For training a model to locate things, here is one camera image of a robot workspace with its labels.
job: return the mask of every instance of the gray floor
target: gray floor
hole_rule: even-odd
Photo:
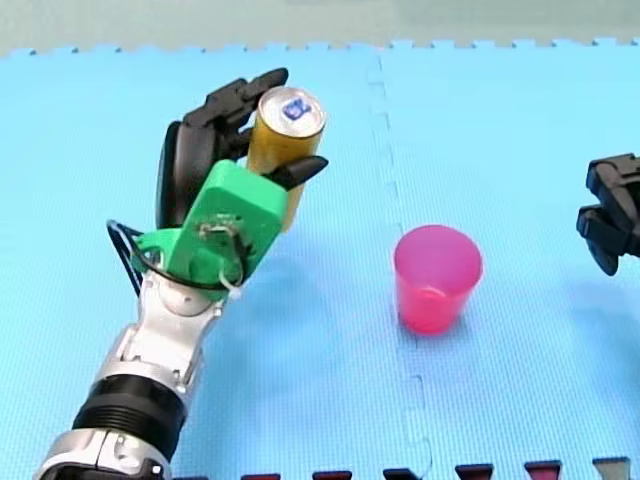
[[[14,48],[131,49],[155,44],[215,49],[268,41],[301,46],[390,39],[468,45],[514,38],[589,42],[640,36],[638,0],[0,0],[0,55]]]

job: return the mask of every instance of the interlocking mat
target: interlocking mat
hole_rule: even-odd
[[[1,477],[30,477],[136,319],[105,221],[154,228],[167,125],[280,66],[326,106],[330,165],[208,337],[174,473],[449,480],[482,464],[474,478],[517,480],[543,478],[542,462],[627,480],[640,268],[607,277],[575,228],[595,200],[589,161],[640,153],[640,47],[608,39],[1,59]],[[423,224],[465,232],[485,261],[435,338],[407,333],[393,306],[393,247]]]

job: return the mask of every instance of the robotic hand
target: robotic hand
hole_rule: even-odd
[[[580,209],[577,229],[600,268],[613,276],[619,257],[640,256],[640,159],[626,154],[592,161],[587,188],[600,205]]]
[[[287,78],[277,69],[236,80],[173,122],[160,160],[157,230],[108,222],[139,296],[138,322],[116,340],[34,480],[172,480],[202,341],[281,232],[288,191],[328,163],[309,156],[259,175],[235,162],[251,139],[251,128],[240,129]]]

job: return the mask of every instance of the red plastic cup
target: red plastic cup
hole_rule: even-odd
[[[393,257],[400,321],[415,333],[447,331],[482,277],[476,244],[453,228],[427,225],[404,235]]]

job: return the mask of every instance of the can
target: can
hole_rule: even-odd
[[[260,175],[309,155],[315,155],[327,114],[320,102],[300,88],[274,87],[258,102],[247,168]],[[282,231],[293,224],[304,184],[289,192]]]

